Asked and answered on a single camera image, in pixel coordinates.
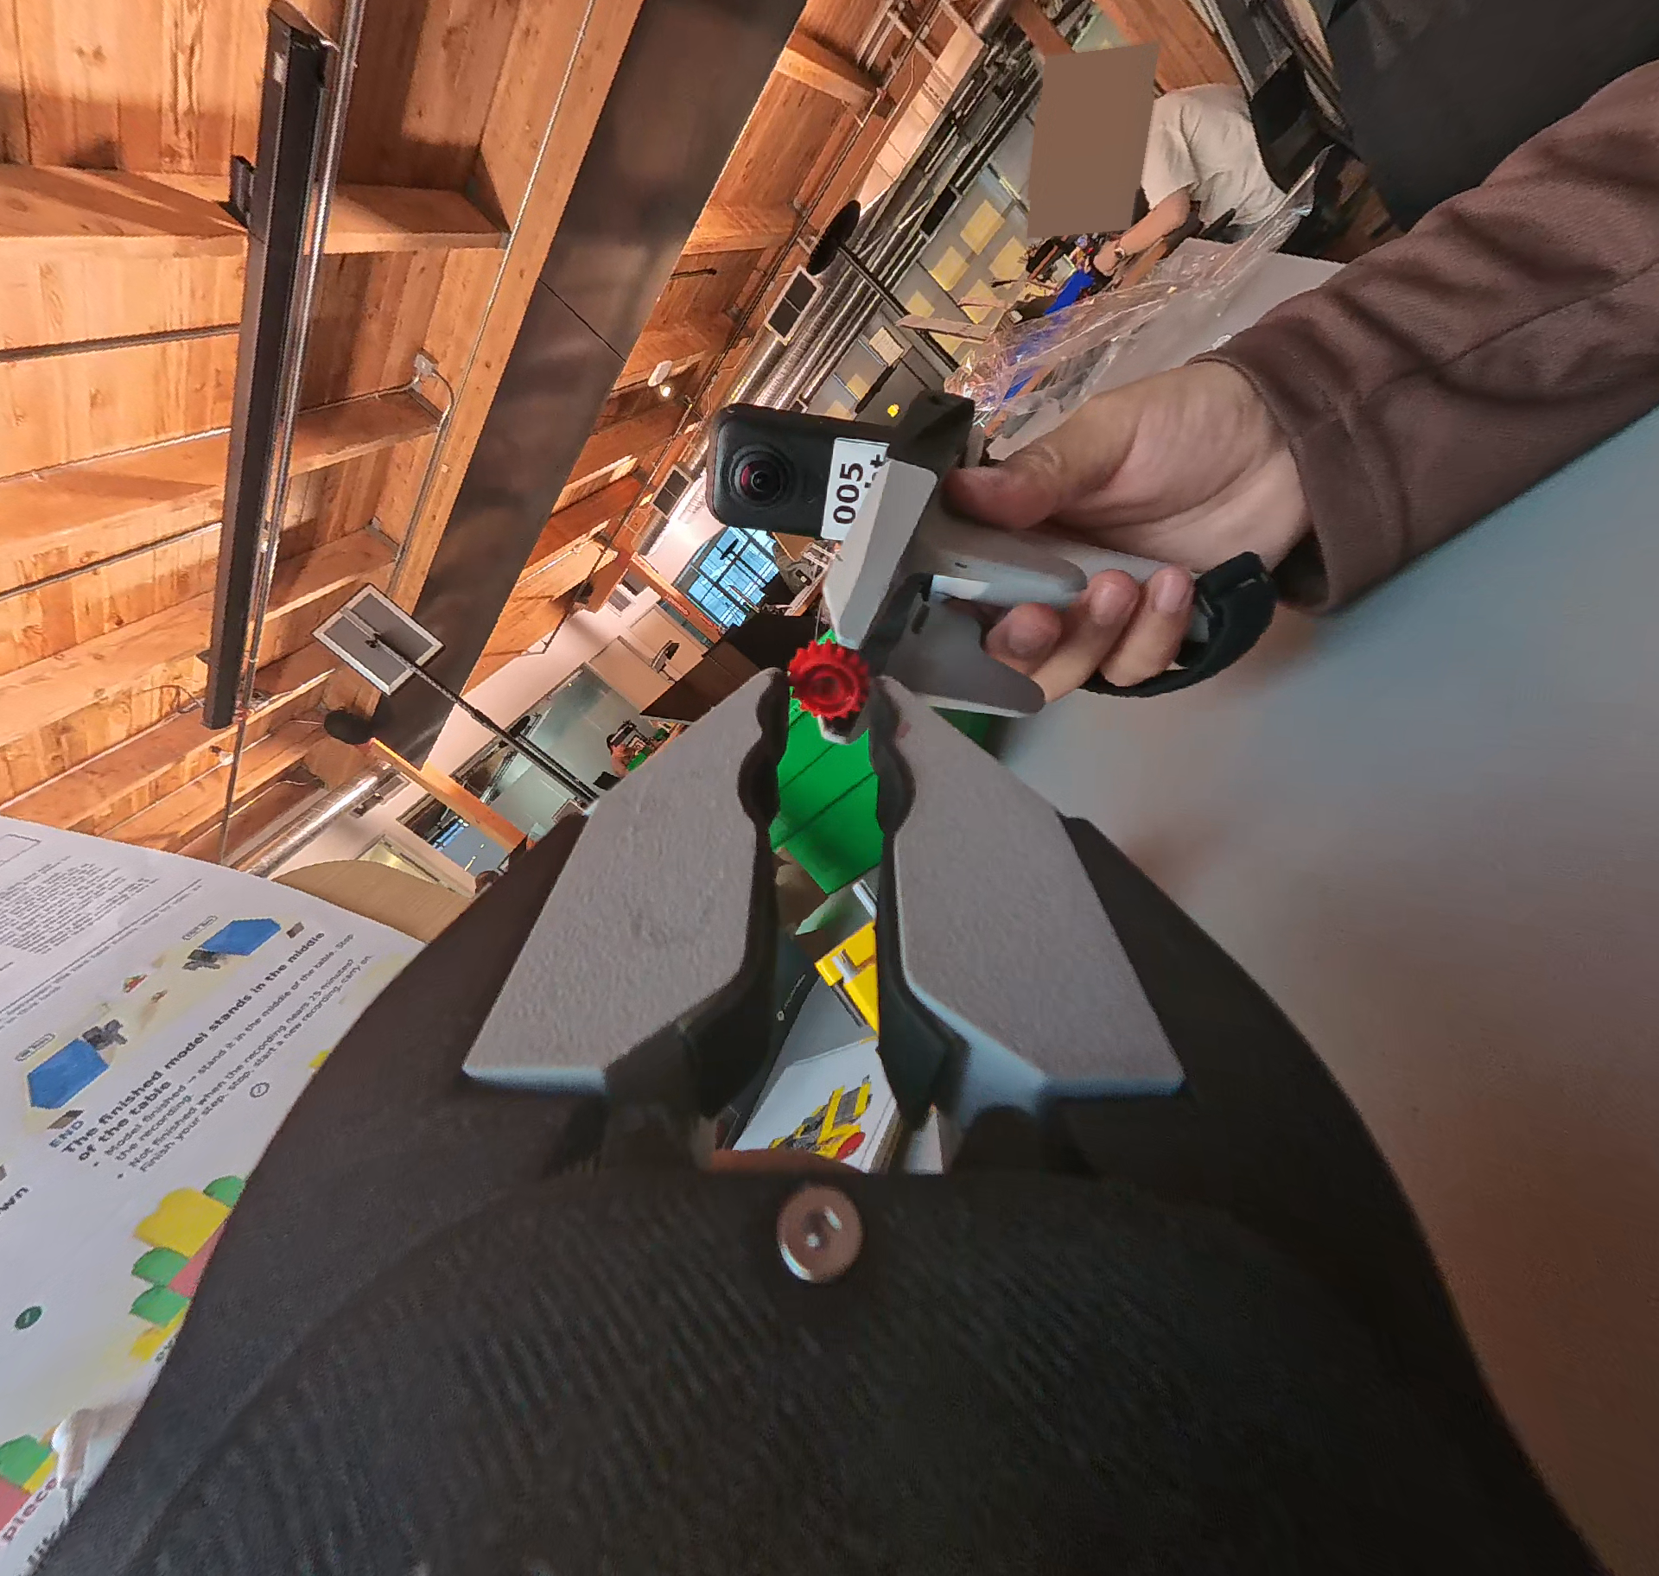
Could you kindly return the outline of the clear plastic bags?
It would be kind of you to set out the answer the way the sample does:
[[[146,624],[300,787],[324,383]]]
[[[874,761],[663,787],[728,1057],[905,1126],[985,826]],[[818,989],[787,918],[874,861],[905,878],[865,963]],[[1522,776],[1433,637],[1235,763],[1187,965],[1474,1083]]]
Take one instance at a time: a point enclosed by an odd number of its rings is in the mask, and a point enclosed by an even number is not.
[[[991,439],[1055,422],[1107,387],[1216,348],[1226,315],[1252,291],[1287,283],[1296,294],[1309,261],[1285,257],[1281,246],[1272,231],[1239,244],[1185,241],[1137,285],[1007,320],[968,352],[946,392],[972,404]]]

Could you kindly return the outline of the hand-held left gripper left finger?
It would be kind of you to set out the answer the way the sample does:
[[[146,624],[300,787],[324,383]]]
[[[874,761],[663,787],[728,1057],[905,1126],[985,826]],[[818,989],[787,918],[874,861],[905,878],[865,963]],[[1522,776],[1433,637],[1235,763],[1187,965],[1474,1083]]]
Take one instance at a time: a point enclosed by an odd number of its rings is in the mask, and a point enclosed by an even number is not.
[[[465,1059],[498,1089],[718,1115],[765,1059],[785,676],[755,674],[581,824]]]

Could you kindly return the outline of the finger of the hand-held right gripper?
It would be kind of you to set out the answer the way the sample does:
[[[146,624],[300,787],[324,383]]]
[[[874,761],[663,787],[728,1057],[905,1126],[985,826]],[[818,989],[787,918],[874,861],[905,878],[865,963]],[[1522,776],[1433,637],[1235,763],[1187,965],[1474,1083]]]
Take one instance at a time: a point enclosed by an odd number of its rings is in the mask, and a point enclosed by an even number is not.
[[[909,578],[905,557],[937,489],[935,470],[889,459],[865,494],[820,593],[841,646],[865,646]]]
[[[979,609],[1004,613],[1018,596],[1005,581],[907,576],[896,585],[898,637],[891,676],[911,694],[942,711],[1031,717],[1048,696],[1024,672],[985,650]]]

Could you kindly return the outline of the black ceiling light track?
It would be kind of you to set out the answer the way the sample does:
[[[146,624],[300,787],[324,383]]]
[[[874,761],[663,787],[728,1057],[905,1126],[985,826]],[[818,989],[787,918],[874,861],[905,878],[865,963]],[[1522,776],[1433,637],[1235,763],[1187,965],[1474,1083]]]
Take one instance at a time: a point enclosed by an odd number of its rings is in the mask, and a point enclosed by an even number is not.
[[[259,541],[285,392],[298,368],[298,291],[322,168],[330,68],[324,33],[287,2],[272,0],[265,13],[257,154],[233,161],[233,211],[244,218],[246,265],[202,696],[202,720],[213,731],[233,724],[250,650]]]

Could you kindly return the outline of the person's right forearm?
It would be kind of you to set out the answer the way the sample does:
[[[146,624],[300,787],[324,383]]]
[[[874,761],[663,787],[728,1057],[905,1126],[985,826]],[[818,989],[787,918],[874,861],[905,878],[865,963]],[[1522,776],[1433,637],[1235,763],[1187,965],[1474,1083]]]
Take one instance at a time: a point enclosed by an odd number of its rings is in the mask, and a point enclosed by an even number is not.
[[[1657,400],[1657,65],[1594,92],[1403,237],[1237,333],[1311,533],[1281,600],[1335,611]]]

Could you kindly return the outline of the lego instruction booklet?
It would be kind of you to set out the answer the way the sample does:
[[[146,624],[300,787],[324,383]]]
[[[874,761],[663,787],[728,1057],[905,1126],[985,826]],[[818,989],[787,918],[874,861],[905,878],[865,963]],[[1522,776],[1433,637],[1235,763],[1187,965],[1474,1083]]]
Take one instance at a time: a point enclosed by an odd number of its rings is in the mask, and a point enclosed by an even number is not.
[[[800,1059],[778,1072],[733,1150],[815,1155],[883,1172],[902,1128],[874,1037]]]

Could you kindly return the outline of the person's right hand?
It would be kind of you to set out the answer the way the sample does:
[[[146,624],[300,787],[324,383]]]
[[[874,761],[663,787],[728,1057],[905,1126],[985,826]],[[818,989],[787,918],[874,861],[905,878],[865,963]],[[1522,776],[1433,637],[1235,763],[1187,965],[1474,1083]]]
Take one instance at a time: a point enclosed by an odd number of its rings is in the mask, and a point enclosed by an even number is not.
[[[1194,609],[1194,580],[1242,552],[1274,568],[1311,533],[1283,431],[1233,368],[1202,361],[1091,398],[1000,465],[946,481],[959,517],[1042,528],[1159,563],[1144,583],[1089,580],[1066,611],[1022,604],[985,650],[1048,700],[1100,678],[1133,687],[1172,668]]]

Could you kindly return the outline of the yellow lego bulldozer model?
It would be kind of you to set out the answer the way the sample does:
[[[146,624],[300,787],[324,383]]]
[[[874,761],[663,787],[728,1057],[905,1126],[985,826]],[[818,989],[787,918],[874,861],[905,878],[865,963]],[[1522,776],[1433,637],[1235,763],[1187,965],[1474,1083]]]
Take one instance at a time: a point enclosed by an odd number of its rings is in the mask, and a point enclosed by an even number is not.
[[[835,943],[815,963],[818,978],[841,996],[850,1013],[872,1033],[879,1031],[876,954],[876,924],[868,920],[841,943]]]

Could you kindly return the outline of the square ceiling lamp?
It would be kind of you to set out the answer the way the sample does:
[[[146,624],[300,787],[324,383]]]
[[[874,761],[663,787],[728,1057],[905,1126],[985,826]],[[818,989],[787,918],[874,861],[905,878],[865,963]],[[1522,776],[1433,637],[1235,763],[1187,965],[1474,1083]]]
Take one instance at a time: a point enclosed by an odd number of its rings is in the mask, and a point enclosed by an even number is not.
[[[313,639],[383,696],[396,694],[442,652],[439,637],[374,585],[363,585],[346,598],[339,611],[318,624]]]

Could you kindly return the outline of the task instruction sign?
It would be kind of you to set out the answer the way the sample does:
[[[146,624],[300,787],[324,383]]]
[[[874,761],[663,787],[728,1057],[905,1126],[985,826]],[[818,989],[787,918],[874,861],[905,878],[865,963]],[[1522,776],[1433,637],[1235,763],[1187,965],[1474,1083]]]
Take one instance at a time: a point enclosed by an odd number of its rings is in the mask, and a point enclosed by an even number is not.
[[[91,1491],[265,1146],[418,948],[278,881],[4,818],[4,1572]]]

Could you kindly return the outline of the red lego gear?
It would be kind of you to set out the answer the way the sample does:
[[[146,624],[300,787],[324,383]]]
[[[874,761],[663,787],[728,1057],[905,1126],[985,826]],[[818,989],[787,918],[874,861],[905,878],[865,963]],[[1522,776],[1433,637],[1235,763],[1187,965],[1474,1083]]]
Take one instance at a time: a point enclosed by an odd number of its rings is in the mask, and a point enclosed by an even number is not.
[[[798,707],[831,724],[861,715],[872,681],[863,655],[839,643],[802,646],[791,657],[787,676]]]

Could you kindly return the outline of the green plastic bin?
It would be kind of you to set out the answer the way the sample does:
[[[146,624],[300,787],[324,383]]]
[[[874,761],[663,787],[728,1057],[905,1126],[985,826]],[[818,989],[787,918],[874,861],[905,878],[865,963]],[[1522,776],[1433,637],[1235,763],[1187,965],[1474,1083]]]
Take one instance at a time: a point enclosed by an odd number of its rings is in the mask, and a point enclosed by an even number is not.
[[[831,896],[879,868],[879,781],[868,737],[829,741],[818,720],[791,702],[787,748],[778,763],[772,846]]]

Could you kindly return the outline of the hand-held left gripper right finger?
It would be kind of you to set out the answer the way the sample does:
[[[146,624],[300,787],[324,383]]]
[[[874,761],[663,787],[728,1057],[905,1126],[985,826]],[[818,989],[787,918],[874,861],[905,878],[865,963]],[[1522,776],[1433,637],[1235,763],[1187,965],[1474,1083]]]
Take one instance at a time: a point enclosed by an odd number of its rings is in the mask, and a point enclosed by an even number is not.
[[[904,1122],[1185,1085],[1061,815],[892,678],[870,693],[879,1057]]]

